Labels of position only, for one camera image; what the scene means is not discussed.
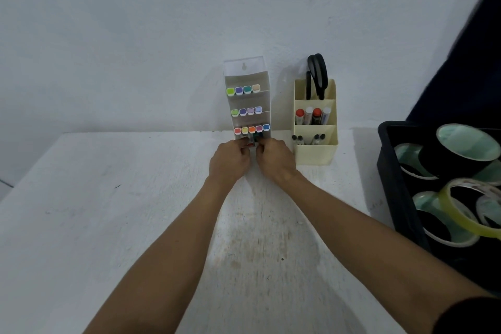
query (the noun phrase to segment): dark fabric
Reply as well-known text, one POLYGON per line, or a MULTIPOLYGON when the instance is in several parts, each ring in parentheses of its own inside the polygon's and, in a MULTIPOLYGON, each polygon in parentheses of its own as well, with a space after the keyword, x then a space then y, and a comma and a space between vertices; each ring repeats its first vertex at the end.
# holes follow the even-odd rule
POLYGON ((501 0, 483 0, 408 121, 501 128, 501 0))
POLYGON ((458 302, 438 319, 433 334, 500 332, 501 300, 477 297, 458 302))

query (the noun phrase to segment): person's left arm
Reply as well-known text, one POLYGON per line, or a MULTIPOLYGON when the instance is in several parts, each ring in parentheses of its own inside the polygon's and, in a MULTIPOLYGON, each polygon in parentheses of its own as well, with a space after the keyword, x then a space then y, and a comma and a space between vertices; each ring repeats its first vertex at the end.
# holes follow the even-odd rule
POLYGON ((84 334, 176 331, 204 270, 222 203, 251 165, 247 140, 219 145, 202 189, 129 269, 84 334))

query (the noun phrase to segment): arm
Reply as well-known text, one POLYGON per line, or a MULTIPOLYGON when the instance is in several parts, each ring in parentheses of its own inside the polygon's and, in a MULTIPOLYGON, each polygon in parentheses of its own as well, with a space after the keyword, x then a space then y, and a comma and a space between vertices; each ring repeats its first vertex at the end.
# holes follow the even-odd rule
POLYGON ((176 331, 204 270, 222 203, 251 164, 246 143, 219 145, 202 189, 129 269, 84 334, 176 331))
POLYGON ((431 254, 317 188, 296 170, 283 141, 264 139, 257 160, 299 206, 339 261, 409 333, 430 333, 454 303, 485 290, 431 254))

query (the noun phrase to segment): black plastic bin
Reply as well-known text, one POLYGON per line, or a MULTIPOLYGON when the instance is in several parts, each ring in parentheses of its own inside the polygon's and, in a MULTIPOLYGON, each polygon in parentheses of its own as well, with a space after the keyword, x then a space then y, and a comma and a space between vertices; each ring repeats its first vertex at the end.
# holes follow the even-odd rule
MULTIPOLYGON (((501 143, 501 129, 482 128, 482 130, 501 143)), ((436 242, 424 232, 394 148, 403 143, 424 145, 431 135, 435 135, 435 131, 436 127, 423 127, 410 122, 384 122, 379 125, 381 152, 377 167, 393 225, 398 233, 426 249, 481 287, 501 296, 501 262, 498 261, 501 255, 501 241, 481 237, 471 247, 454 248, 436 242)), ((439 187, 448 181, 443 180, 439 187)))

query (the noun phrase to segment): forearm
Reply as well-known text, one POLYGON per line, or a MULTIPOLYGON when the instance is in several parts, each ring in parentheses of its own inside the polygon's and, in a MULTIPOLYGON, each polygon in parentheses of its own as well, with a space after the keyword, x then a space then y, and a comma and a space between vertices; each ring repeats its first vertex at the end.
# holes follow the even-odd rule
POLYGON ((431 332, 439 315, 455 302, 489 296, 422 248, 317 188, 300 173, 280 186, 332 253, 406 331, 431 332))
POLYGON ((176 330, 200 280, 231 186, 205 181, 193 201, 125 274, 84 334, 176 330))

